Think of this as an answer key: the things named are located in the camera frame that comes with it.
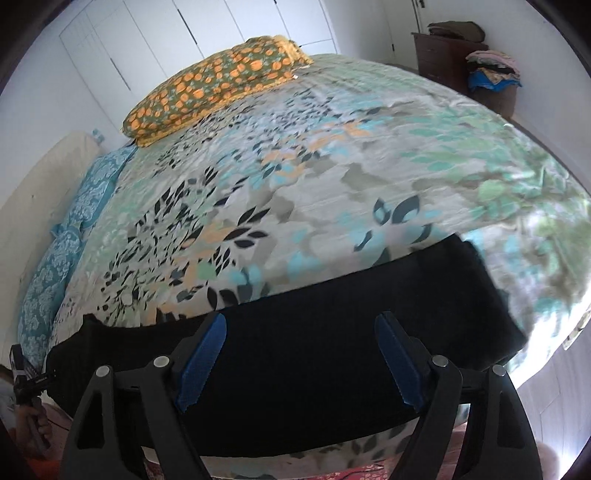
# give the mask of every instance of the white wardrobe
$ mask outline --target white wardrobe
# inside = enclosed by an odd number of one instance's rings
[[[92,0],[60,34],[117,128],[159,83],[251,37],[284,35],[309,55],[392,61],[381,0]]]

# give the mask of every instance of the headboard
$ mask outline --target headboard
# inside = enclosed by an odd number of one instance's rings
[[[0,362],[9,366],[17,342],[20,303],[33,272],[52,241],[92,161],[94,139],[72,132],[47,152],[0,209]]]

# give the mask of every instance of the blue pillow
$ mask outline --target blue pillow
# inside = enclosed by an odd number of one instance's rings
[[[115,191],[121,170],[137,148],[136,145],[123,147],[95,160],[82,180],[66,218],[53,228],[54,235],[59,235],[68,226],[78,227],[83,232],[95,224]]]
[[[45,360],[54,319],[81,254],[80,232],[66,228],[43,255],[29,283],[18,317],[18,342],[36,368]]]

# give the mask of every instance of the hand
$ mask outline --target hand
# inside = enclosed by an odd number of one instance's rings
[[[29,428],[28,419],[35,417],[39,425],[39,434],[47,440],[51,440],[53,429],[47,420],[47,413],[43,407],[39,410],[28,405],[17,405],[15,408],[16,432],[15,442],[19,450],[25,456],[39,456],[40,452],[33,441],[33,436]]]

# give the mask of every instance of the floor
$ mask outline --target floor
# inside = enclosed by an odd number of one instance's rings
[[[560,347],[518,392],[535,439],[558,453],[564,474],[591,436],[591,329],[568,350]]]

